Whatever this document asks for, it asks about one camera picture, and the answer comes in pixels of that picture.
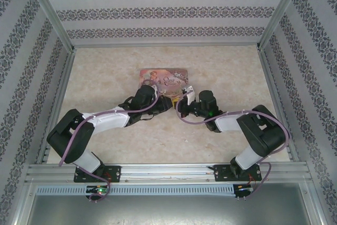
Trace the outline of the right controller board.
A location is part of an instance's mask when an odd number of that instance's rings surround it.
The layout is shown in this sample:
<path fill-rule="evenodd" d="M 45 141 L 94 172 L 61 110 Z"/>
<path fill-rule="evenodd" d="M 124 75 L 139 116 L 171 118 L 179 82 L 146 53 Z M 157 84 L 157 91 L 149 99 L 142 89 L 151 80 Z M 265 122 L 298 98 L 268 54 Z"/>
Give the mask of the right controller board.
<path fill-rule="evenodd" d="M 251 184 L 234 184 L 233 187 L 237 199 L 246 199 L 253 191 Z"/>

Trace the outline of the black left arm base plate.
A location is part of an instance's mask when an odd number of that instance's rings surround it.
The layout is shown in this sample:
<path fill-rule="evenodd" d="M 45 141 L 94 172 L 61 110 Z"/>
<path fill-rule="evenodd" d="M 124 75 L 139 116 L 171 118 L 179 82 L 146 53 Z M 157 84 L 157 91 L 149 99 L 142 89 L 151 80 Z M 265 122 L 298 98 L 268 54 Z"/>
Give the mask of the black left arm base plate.
<path fill-rule="evenodd" d="M 75 183 L 93 183 L 93 182 L 109 182 L 118 183 L 121 176 L 121 166 L 102 165 L 90 174 L 84 172 L 80 168 L 75 169 Z"/>

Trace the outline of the pink illustrated tin box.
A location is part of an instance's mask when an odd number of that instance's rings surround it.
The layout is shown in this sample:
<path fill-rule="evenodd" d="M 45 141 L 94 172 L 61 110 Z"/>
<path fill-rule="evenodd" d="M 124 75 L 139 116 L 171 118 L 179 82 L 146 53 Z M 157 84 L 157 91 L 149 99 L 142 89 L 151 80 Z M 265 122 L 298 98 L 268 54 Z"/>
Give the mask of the pink illustrated tin box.
<path fill-rule="evenodd" d="M 167 69 L 142 69 L 139 75 L 139 87 L 143 84 L 158 85 L 161 95 L 175 98 L 182 94 L 182 88 L 189 84 L 187 69 L 167 68 Z"/>

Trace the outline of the aluminium frame post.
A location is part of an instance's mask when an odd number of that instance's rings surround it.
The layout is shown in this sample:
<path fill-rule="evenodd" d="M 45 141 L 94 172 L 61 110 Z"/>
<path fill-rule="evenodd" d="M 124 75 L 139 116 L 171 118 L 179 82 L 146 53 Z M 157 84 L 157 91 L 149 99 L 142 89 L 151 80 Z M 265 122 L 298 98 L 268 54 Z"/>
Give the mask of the aluminium frame post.
<path fill-rule="evenodd" d="M 261 51 L 262 48 L 268 43 L 270 37 L 272 36 L 274 30 L 276 29 L 279 21 L 281 20 L 282 16 L 284 15 L 288 5 L 290 4 L 291 0 L 280 0 L 278 6 L 276 7 L 269 23 L 267 24 L 261 39 L 257 43 L 257 50 Z"/>
<path fill-rule="evenodd" d="M 41 8 L 46 14 L 47 18 L 51 22 L 53 28 L 55 29 L 58 37 L 61 39 L 63 45 L 66 47 L 68 52 L 72 52 L 74 49 L 74 45 L 71 42 L 64 26 L 62 25 L 55 9 L 53 8 L 50 0 L 38 0 Z"/>

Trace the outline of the aluminium table side rail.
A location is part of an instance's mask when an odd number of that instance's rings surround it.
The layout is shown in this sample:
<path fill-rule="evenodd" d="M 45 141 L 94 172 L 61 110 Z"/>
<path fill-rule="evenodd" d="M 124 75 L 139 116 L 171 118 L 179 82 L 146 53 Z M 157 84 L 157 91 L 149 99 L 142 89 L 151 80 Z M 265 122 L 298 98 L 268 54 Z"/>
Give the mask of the aluminium table side rail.
<path fill-rule="evenodd" d="M 274 82 L 274 78 L 273 78 L 271 69 L 269 67 L 268 61 L 266 59 L 264 52 L 259 47 L 257 47 L 257 53 L 259 55 L 261 66 L 262 66 L 265 79 L 266 79 L 266 82 L 267 82 L 267 85 L 270 91 L 270 95 L 271 95 L 271 99 L 272 99 L 272 102 L 275 108 L 276 116 L 280 120 L 280 122 L 286 127 L 286 129 L 288 130 L 290 134 L 290 140 L 287 145 L 288 155 L 291 161 L 299 162 L 300 159 L 298 157 L 295 145 L 292 140 L 291 129 L 289 128 L 286 115 L 284 114 L 283 107 L 282 107 L 282 101 L 280 100 L 280 96 L 277 91 L 277 85 Z"/>
<path fill-rule="evenodd" d="M 69 54 L 68 57 L 66 59 L 66 61 L 64 62 L 61 74 L 60 74 L 60 78 L 59 78 L 59 82 L 58 82 L 58 86 L 56 89 L 56 94 L 53 97 L 53 104 L 50 110 L 50 114 L 47 118 L 47 123 L 45 126 L 45 130 L 42 136 L 42 140 L 41 140 L 41 144 L 37 150 L 37 157 L 35 159 L 34 164 L 41 164 L 44 163 L 44 156 L 45 156 L 45 151 L 47 149 L 48 143 L 47 143 L 47 136 L 48 134 L 51 132 L 51 130 L 54 128 L 54 126 L 57 124 L 58 121 L 58 117 L 60 115 L 60 111 L 61 111 L 61 107 L 62 107 L 62 103 L 64 100 L 64 96 L 65 96 L 65 92 L 66 92 L 66 88 L 68 85 L 68 81 L 70 78 L 70 74 L 71 74 L 71 70 L 72 70 L 72 66 L 74 63 L 74 58 L 76 55 L 76 48 L 73 48 Z"/>

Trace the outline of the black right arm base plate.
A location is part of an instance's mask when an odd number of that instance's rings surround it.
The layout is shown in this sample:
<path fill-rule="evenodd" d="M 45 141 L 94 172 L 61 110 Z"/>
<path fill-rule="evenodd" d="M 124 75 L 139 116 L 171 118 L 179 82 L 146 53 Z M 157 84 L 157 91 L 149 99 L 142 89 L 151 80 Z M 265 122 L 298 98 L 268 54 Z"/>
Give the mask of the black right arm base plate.
<path fill-rule="evenodd" d="M 241 170 L 240 167 L 234 170 L 230 164 L 216 164 L 213 166 L 213 169 L 216 182 L 245 182 L 251 179 L 255 181 L 262 180 L 261 170 L 257 164 L 254 164 L 247 170 Z"/>

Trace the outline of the grey sheet metal panel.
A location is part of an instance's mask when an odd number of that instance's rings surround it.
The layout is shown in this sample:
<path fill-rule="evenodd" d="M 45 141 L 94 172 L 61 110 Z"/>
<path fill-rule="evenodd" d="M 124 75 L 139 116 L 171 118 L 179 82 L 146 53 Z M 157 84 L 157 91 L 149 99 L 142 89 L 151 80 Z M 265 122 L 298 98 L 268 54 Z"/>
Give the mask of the grey sheet metal panel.
<path fill-rule="evenodd" d="M 329 225 L 307 183 L 268 183 L 249 198 L 111 195 L 90 203 L 66 187 L 32 185 L 14 225 Z"/>

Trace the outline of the left controller board green light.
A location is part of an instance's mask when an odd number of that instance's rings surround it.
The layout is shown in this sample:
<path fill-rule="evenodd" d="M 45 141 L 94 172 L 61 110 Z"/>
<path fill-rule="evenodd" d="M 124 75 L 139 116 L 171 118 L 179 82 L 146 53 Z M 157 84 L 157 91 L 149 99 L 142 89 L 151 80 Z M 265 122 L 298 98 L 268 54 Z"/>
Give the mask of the left controller board green light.
<path fill-rule="evenodd" d="M 110 189 L 106 185 L 88 185 L 85 190 L 86 195 L 99 194 L 105 195 L 109 193 Z"/>

